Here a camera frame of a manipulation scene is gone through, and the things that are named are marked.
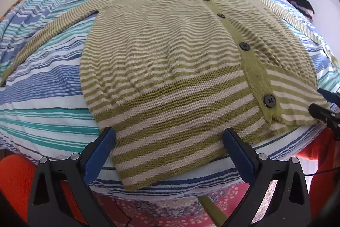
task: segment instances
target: cardigan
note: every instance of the cardigan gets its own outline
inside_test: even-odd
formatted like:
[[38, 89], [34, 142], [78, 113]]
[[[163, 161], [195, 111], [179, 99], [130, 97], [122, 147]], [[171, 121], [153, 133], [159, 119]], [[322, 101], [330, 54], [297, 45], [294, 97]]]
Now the cardigan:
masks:
[[322, 41], [270, 0], [89, 0], [41, 30], [10, 68], [95, 12], [81, 86], [100, 129], [116, 130], [111, 156], [127, 190], [225, 154], [228, 127], [256, 144], [315, 124], [311, 103], [327, 107], [307, 50], [281, 19]]

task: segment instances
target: button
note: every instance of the button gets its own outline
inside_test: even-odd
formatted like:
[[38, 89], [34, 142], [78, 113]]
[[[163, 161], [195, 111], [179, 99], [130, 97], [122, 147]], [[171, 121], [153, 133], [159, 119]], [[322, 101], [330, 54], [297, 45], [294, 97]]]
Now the button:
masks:
[[265, 105], [269, 108], [273, 108], [276, 104], [276, 99], [271, 94], [266, 94], [264, 100], [265, 100]]
[[239, 43], [238, 45], [244, 51], [248, 51], [250, 49], [250, 45], [248, 45], [247, 43]]

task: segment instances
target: black cable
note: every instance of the black cable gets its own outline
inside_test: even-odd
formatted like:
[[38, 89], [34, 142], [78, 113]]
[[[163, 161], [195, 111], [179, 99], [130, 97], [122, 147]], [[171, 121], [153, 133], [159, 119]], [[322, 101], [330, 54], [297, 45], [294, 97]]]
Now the black cable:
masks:
[[327, 170], [323, 170], [323, 171], [320, 171], [320, 172], [316, 172], [316, 173], [313, 173], [313, 174], [304, 174], [304, 176], [314, 176], [314, 175], [318, 175], [318, 174], [321, 174], [321, 173], [336, 171], [338, 169], [340, 169], [340, 166], [333, 168], [333, 169], [327, 169]]
[[129, 217], [126, 213], [124, 213], [124, 211], [118, 206], [117, 201], [116, 201], [115, 198], [114, 198], [114, 200], [115, 200], [115, 204], [116, 204], [117, 208], [120, 209], [120, 211], [129, 219], [128, 223], [125, 224], [125, 227], [128, 227], [130, 222], [132, 221], [132, 218]]

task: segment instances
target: bed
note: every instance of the bed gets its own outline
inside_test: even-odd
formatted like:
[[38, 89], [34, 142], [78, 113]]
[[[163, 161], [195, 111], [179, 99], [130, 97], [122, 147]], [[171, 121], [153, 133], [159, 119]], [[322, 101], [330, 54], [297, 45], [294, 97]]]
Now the bed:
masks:
[[[30, 38], [47, 23], [86, 0], [23, 0], [0, 22], [0, 73]], [[324, 49], [329, 46], [309, 21], [286, 0], [273, 0], [294, 15], [324, 43], [315, 44], [288, 23], [310, 53], [318, 87], [338, 91], [340, 77]], [[34, 163], [42, 156], [64, 159], [81, 152], [100, 130], [89, 112], [79, 80], [79, 63], [96, 15], [91, 15], [40, 47], [0, 88], [0, 146], [25, 155]], [[257, 152], [284, 160], [308, 145], [324, 126], [303, 126], [254, 145]], [[204, 195], [241, 182], [228, 156], [153, 183], [136, 191], [124, 189], [114, 164], [106, 161], [93, 191], [128, 200], [166, 200]]]

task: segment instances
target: blue and white striped fabric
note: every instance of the blue and white striped fabric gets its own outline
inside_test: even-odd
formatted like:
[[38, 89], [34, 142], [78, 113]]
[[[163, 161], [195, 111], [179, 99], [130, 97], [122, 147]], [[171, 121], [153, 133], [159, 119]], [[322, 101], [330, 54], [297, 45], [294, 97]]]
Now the blue and white striped fabric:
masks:
[[[0, 73], [6, 69], [29, 39], [48, 22], [86, 0], [24, 0], [0, 23]], [[285, 0], [273, 0], [313, 32], [315, 28]], [[82, 95], [79, 63], [87, 35], [96, 15], [70, 27], [40, 47], [7, 79], [0, 88], [0, 145], [24, 154], [33, 162], [41, 156], [63, 159], [81, 152], [96, 139], [99, 128]], [[338, 69], [334, 68], [322, 48], [289, 28], [309, 51], [319, 87], [337, 91]], [[256, 145], [275, 159], [296, 153], [323, 127], [306, 126]], [[162, 200], [193, 195], [240, 182], [229, 157], [200, 168], [159, 181], [138, 191], [124, 190], [111, 159], [106, 161], [91, 188], [99, 193], [124, 199]]]

